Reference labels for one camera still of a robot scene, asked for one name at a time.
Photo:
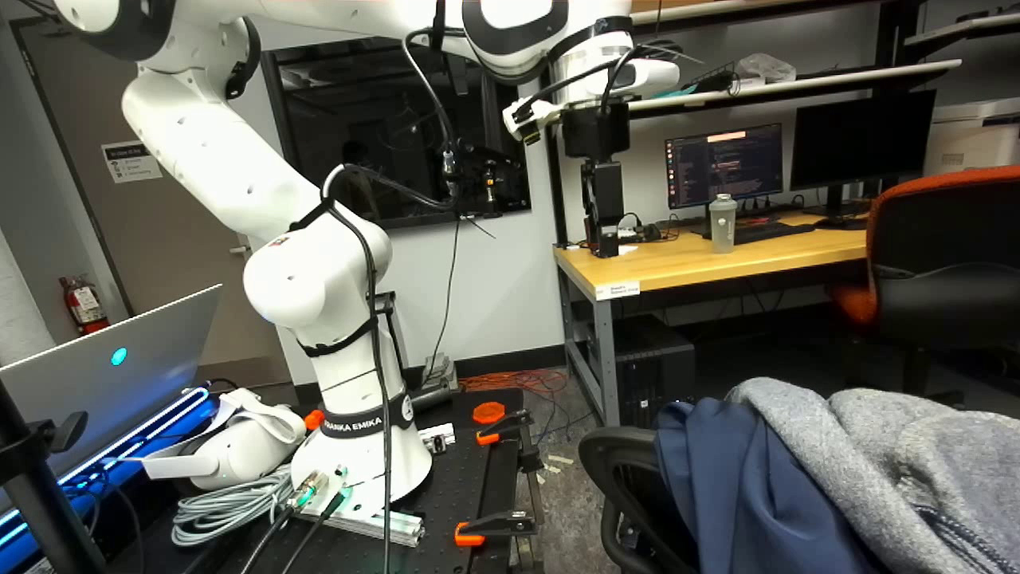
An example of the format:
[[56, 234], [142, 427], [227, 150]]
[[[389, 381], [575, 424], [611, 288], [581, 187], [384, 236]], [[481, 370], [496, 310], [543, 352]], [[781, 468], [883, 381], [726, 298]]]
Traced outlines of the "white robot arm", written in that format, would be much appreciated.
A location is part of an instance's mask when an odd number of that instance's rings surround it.
[[443, 32], [498, 79], [567, 54], [586, 32], [608, 62], [630, 46], [630, 0], [56, 0], [91, 46], [136, 68], [123, 115], [152, 159], [222, 226], [254, 244], [244, 288], [293, 336], [324, 422], [292, 457], [297, 483], [365, 508], [414, 494], [433, 473], [414, 405], [379, 331], [374, 291], [394, 250], [384, 226], [301, 176], [229, 106], [258, 23], [404, 43]]

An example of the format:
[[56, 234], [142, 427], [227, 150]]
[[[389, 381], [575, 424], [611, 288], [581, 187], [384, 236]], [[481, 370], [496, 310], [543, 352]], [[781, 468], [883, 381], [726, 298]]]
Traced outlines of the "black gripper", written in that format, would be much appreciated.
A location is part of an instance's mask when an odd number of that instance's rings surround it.
[[593, 106], [564, 115], [564, 150], [581, 159], [581, 193], [586, 211], [586, 250], [595, 260], [620, 253], [621, 167], [620, 154], [630, 144], [628, 106]]

